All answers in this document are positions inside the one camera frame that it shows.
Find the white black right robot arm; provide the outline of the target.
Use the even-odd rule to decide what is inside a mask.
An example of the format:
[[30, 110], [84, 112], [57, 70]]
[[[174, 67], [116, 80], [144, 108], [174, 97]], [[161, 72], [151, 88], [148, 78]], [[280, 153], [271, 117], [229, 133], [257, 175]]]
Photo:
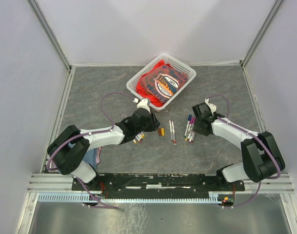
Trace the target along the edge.
[[242, 162], [225, 166], [215, 179], [220, 190], [228, 190], [233, 182], [276, 179], [285, 169], [285, 162], [274, 136], [245, 129], [215, 112], [215, 105], [200, 103], [192, 107], [196, 120], [194, 132], [203, 136], [215, 135], [241, 150]]

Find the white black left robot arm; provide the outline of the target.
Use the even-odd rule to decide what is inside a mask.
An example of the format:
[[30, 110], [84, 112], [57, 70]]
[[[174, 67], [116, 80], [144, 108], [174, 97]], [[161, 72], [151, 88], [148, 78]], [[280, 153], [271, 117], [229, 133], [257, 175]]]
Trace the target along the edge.
[[62, 175], [72, 175], [80, 179], [88, 190], [95, 190], [100, 179], [92, 165], [83, 160], [86, 153], [107, 145], [125, 144], [142, 132], [156, 131], [159, 126], [154, 111], [144, 108], [138, 108], [132, 116], [102, 129], [80, 130], [70, 125], [48, 147], [50, 158], [46, 168]]

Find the pens pile under left arm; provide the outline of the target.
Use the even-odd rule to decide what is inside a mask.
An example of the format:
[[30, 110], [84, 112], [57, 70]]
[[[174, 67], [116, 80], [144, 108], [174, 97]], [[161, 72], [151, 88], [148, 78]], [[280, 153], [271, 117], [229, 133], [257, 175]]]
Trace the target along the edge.
[[133, 139], [133, 142], [134, 142], [135, 144], [137, 144], [137, 143], [141, 143], [141, 142], [143, 141], [144, 137], [145, 137], [144, 133], [141, 132], [141, 133], [139, 133], [139, 134], [137, 134], [137, 135], [135, 136], [135, 138]]

